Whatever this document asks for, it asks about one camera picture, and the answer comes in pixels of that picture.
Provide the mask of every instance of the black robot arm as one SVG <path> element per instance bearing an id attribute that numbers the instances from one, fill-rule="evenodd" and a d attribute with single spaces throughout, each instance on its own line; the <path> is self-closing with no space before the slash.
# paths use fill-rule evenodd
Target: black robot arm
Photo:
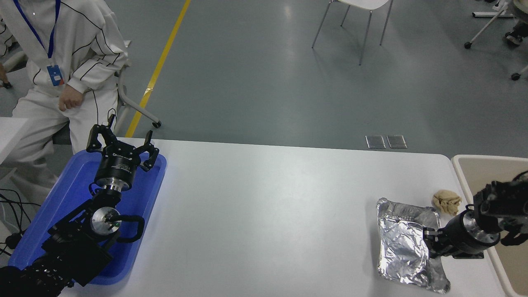
<path id="1" fill-rule="evenodd" d="M 431 258 L 482 258 L 482 251 L 499 242 L 509 246 L 528 240 L 528 171 L 511 182 L 487 184 L 473 202 L 444 228 L 424 228 Z M 501 239 L 502 231 L 508 234 Z"/>
<path id="2" fill-rule="evenodd" d="M 150 142 L 152 131 L 138 148 L 119 141 L 110 129 L 114 119 L 112 115 L 107 126 L 94 125 L 87 145 L 88 152 L 101 153 L 93 182 L 101 189 L 92 191 L 91 199 L 48 230 L 50 237 L 42 244 L 45 254 L 30 266 L 23 270 L 13 266 L 0 268 L 2 297 L 57 297 L 64 287 L 73 286 L 73 281 L 85 286 L 113 259 L 108 252 L 113 244 L 132 243 L 143 235 L 145 219 L 122 215 L 115 207 L 121 201 L 121 192 L 132 187 L 137 167 L 150 170 L 159 150 Z M 99 135 L 105 140 L 103 148 Z M 141 162 L 139 155 L 144 152 L 149 157 Z M 120 237 L 123 222 L 136 222 L 136 235 Z"/>

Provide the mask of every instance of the crumpled aluminum foil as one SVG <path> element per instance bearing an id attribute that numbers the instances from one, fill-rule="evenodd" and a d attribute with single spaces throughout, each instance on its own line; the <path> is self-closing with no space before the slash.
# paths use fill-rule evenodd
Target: crumpled aluminum foil
<path id="1" fill-rule="evenodd" d="M 423 227 L 440 228 L 440 216 L 432 207 L 418 207 L 381 198 L 378 200 L 381 250 L 378 273 L 387 280 L 413 284 L 445 294 L 451 283 L 441 257 L 429 258 Z"/>

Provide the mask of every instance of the gray floor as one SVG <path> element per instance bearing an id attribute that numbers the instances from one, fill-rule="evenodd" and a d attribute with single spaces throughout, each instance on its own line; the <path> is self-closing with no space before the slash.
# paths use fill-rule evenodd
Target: gray floor
<path id="1" fill-rule="evenodd" d="M 132 39 L 129 96 L 139 101 L 183 0 L 108 0 Z M 402 134 L 406 152 L 527 157 L 526 44 L 502 40 L 514 21 L 487 22 L 485 1 L 396 0 L 368 12 L 332 4 L 314 49 L 325 0 L 192 0 L 147 108 L 155 138 L 367 149 L 365 135 Z M 142 118 L 135 137 L 152 126 Z"/>

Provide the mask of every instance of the yellow floor line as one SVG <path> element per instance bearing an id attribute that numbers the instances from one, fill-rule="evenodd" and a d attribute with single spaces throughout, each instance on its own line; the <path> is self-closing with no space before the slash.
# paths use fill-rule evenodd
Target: yellow floor line
<path id="1" fill-rule="evenodd" d="M 178 20 L 176 21 L 176 24 L 174 24 L 174 28 L 172 29 L 171 36 L 169 36 L 167 43 L 165 44 L 165 48 L 163 49 L 162 56 L 159 57 L 159 61 L 158 61 L 158 64 L 156 65 L 156 69 L 154 69 L 154 73 L 152 73 L 152 76 L 150 77 L 150 82 L 148 83 L 147 89 L 145 90 L 145 94 L 143 94 L 143 98 L 141 99 L 141 102 L 139 103 L 141 107 L 145 107 L 147 105 L 148 99 L 150 98 L 150 95 L 152 91 L 154 90 L 154 86 L 156 85 L 156 81 L 158 80 L 159 73 L 161 72 L 163 68 L 163 64 L 165 63 L 165 59 L 167 58 L 168 52 L 171 50 L 172 43 L 174 42 L 174 38 L 176 37 L 176 33 L 178 33 L 178 29 L 180 28 L 180 25 L 182 24 L 183 17 L 185 16 L 185 13 L 187 12 L 187 8 L 189 7 L 190 3 L 191 3 L 191 0 L 185 1 L 182 11 L 180 12 L 180 15 L 178 17 Z M 137 124 L 139 123 L 140 118 L 141 118 L 141 113 L 136 112 L 134 115 L 134 118 L 132 119 L 132 122 L 130 123 L 130 126 L 128 127 L 125 137 L 132 137 L 134 135 L 134 132 L 136 131 L 136 127 L 137 127 Z"/>

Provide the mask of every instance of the lanyard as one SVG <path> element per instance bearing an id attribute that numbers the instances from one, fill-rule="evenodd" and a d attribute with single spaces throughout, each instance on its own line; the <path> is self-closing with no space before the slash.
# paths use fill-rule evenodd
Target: lanyard
<path id="1" fill-rule="evenodd" d="M 44 43 L 42 43 L 42 40 L 40 39 L 39 34 L 36 32 L 35 28 L 31 25 L 30 20 L 27 19 L 26 15 L 22 11 L 22 8 L 20 7 L 20 3 L 18 2 L 18 0 L 13 0 L 13 2 L 15 3 L 16 8 L 18 8 L 20 15 L 24 18 L 24 20 L 26 21 L 27 25 L 30 27 L 33 34 L 35 35 L 37 40 L 40 42 L 40 45 L 42 45 L 42 48 L 44 49 L 44 51 L 46 51 L 46 53 L 48 54 L 48 59 L 51 59 L 51 57 L 53 56 L 53 36 L 55 34 L 55 27 L 57 26 L 57 20 L 59 19 L 59 10 L 61 8 L 61 0 L 55 0 L 55 23 L 53 24 L 53 30 L 51 30 L 49 50 L 46 50 L 46 48 L 44 47 Z"/>

